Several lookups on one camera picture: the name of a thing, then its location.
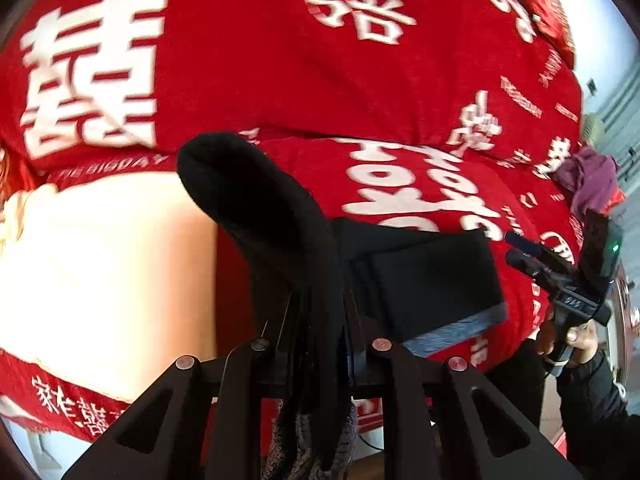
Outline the right forearm black sleeve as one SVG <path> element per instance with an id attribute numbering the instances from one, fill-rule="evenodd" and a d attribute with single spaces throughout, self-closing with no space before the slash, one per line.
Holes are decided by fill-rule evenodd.
<path id="1" fill-rule="evenodd" d="M 544 370 L 531 339 L 485 376 L 534 426 L 540 424 Z M 639 416 L 627 412 L 604 353 L 565 367 L 556 392 L 568 461 L 586 479 L 637 479 Z"/>

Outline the person's right hand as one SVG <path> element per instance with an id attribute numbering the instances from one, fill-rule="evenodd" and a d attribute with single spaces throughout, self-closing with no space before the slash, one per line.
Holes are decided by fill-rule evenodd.
<path id="1" fill-rule="evenodd" d="M 536 336 L 536 352 L 540 356 L 548 356 L 553 351 L 556 341 L 554 327 L 554 310 L 548 307 L 546 319 L 541 324 Z M 591 361 L 599 350 L 596 323 L 589 321 L 567 330 L 566 344 L 572 348 L 566 367 L 578 367 Z"/>

